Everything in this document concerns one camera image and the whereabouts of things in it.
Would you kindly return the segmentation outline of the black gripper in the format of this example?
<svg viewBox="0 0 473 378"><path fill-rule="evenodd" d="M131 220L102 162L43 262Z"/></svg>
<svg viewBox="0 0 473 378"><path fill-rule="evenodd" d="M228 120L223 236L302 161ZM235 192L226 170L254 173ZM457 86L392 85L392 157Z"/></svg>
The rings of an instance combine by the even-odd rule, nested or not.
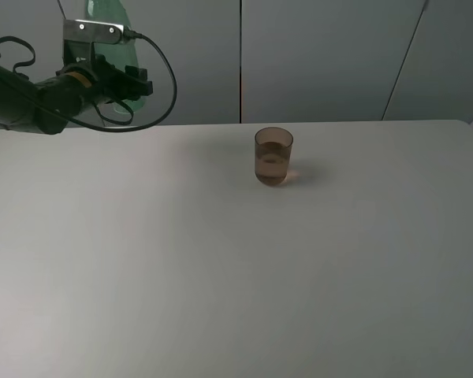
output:
<svg viewBox="0 0 473 378"><path fill-rule="evenodd" d="M114 76L110 85L100 78L88 61L69 64L56 72L54 104L56 110L88 110L93 106L137 101L153 93L153 83L147 80L147 70L126 65L125 74Z"/></svg>

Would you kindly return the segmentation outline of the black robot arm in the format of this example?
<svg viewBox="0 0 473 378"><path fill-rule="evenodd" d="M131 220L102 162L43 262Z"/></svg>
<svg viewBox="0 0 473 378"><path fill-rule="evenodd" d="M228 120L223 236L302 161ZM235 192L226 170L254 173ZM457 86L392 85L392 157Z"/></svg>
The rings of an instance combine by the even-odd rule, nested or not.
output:
<svg viewBox="0 0 473 378"><path fill-rule="evenodd" d="M135 101L152 93L147 70L128 66L121 71L102 55L67 65L39 83L0 66L0 128L56 135L95 105Z"/></svg>

